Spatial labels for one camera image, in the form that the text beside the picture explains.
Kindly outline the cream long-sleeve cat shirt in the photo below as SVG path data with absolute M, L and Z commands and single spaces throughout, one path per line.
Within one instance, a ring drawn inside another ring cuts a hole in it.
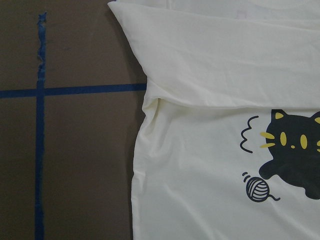
M 134 239 L 319 239 L 319 1 L 108 6 L 147 76 Z

